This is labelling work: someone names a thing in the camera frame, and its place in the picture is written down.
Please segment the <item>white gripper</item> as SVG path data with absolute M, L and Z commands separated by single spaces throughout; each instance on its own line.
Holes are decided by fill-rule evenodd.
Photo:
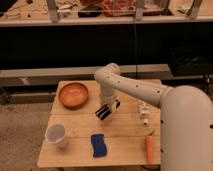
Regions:
M 114 88 L 103 85 L 100 86 L 100 100 L 102 105 L 112 105 L 116 98 L 117 95 Z

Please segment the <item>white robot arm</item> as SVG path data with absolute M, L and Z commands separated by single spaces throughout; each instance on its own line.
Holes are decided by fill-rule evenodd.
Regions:
M 213 102 L 205 92 L 123 77 L 115 63 L 94 78 L 104 102 L 119 90 L 160 109 L 161 171 L 213 171 Z

